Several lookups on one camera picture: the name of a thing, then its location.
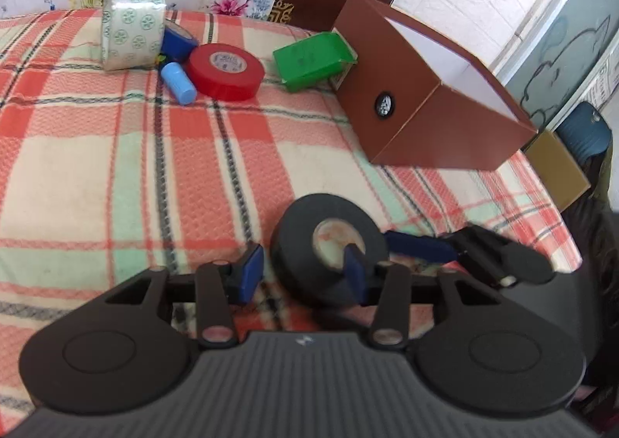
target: gray ribbed surface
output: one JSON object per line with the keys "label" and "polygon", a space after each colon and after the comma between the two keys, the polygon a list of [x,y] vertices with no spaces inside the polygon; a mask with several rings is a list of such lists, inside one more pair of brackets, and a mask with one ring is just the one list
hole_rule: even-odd
{"label": "gray ribbed surface", "polygon": [[[309,336],[304,346],[297,340]],[[203,354],[159,401],[110,417],[35,412],[10,438],[576,438],[566,411],[527,421],[483,419],[435,397],[398,354],[355,333],[252,333]]]}

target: clear packing tape roll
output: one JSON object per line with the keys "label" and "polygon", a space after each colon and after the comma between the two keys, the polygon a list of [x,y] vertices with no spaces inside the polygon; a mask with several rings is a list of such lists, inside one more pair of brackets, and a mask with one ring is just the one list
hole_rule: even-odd
{"label": "clear packing tape roll", "polygon": [[165,0],[103,0],[102,20],[104,70],[156,63],[165,29]]}

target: checkered tablecloth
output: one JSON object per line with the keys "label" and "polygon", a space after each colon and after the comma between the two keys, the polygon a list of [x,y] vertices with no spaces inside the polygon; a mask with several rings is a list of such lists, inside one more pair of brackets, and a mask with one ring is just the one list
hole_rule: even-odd
{"label": "checkered tablecloth", "polygon": [[[381,229],[440,234],[473,220],[532,244],[558,271],[580,264],[521,153],[496,172],[371,166],[332,93],[289,94],[277,79],[272,51],[305,32],[173,18],[204,43],[258,56],[258,95],[181,107],[155,70],[104,73],[94,10],[0,20],[0,429],[32,410],[17,360],[35,330],[150,265],[187,272],[236,258],[249,240],[268,245],[304,194],[347,197]],[[420,314],[419,326],[430,320]],[[313,328],[268,265],[236,321]]]}

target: cartoon cat drawing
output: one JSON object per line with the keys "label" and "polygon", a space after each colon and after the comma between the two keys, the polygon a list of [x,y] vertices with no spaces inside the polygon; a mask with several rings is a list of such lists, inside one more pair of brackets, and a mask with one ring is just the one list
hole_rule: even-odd
{"label": "cartoon cat drawing", "polygon": [[598,27],[578,32],[553,59],[543,60],[536,68],[520,100],[536,127],[549,123],[599,59],[609,25],[608,15]]}

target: open brown box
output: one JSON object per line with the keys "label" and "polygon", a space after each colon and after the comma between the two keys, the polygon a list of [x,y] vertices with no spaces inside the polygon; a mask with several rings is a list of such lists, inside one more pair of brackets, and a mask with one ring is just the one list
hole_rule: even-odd
{"label": "open brown box", "polygon": [[[358,62],[337,89],[374,164],[494,170],[536,133],[484,64],[377,0],[348,0],[334,27]],[[381,118],[376,100],[394,102]]]}

